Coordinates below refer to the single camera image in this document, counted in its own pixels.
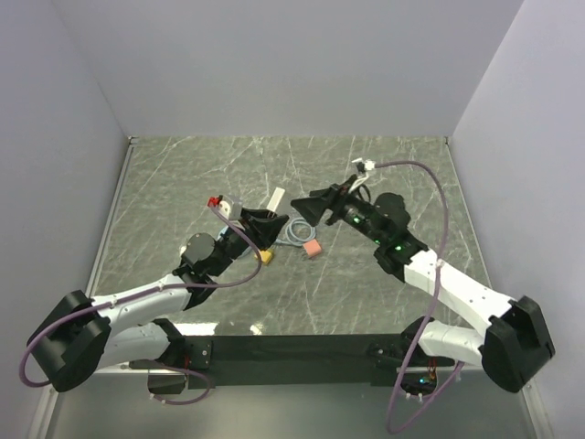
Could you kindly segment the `white charger plug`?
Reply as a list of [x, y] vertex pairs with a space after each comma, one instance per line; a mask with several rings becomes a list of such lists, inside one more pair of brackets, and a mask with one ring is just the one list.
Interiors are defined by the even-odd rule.
[[286, 190], [282, 187], [276, 187], [267, 204], [267, 210], [275, 215], [283, 215], [286, 206]]

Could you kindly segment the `round blue power strip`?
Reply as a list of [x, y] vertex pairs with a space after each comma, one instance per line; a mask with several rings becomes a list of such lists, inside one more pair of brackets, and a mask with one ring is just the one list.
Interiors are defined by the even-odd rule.
[[217, 240], [217, 241], [220, 241], [220, 240], [222, 240], [222, 239], [224, 238], [225, 234], [227, 233], [228, 229], [229, 229], [229, 227], [228, 227], [228, 226], [225, 226], [223, 229], [221, 229], [221, 230], [218, 232], [218, 235], [217, 235], [217, 238], [216, 238], [216, 240]]

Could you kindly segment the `yellow charger plug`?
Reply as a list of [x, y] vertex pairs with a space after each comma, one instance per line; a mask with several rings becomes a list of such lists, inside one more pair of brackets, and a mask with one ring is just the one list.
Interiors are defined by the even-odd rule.
[[274, 258], [274, 249], [268, 249], [252, 253], [255, 260], [259, 261], [262, 265], [268, 265]]

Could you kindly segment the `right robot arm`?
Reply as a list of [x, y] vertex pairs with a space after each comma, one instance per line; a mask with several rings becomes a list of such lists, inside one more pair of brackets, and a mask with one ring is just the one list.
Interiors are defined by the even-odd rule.
[[402, 196], [386, 192], [366, 201], [348, 184], [333, 184], [291, 205], [313, 227], [322, 220], [348, 224], [377, 245], [374, 256], [385, 273], [436, 296], [467, 323], [430, 321], [422, 333], [404, 338], [401, 354], [408, 363], [443, 357], [480, 366], [499, 388], [517, 393], [555, 356], [540, 305], [498, 293], [442, 261], [411, 234]]

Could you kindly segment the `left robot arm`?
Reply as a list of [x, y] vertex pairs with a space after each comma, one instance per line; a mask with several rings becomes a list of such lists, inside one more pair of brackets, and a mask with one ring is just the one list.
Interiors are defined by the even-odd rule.
[[226, 225], [224, 233], [194, 234], [171, 273], [115, 294], [90, 298], [74, 291], [63, 297], [27, 341], [21, 381], [40, 385], [27, 377], [29, 358], [44, 372], [43, 383], [59, 392], [76, 388], [99, 369], [132, 361], [190, 374], [186, 339], [166, 315], [205, 302], [220, 287], [216, 277], [246, 250], [269, 249], [289, 220], [267, 209], [242, 209], [235, 219], [219, 207], [212, 212]]

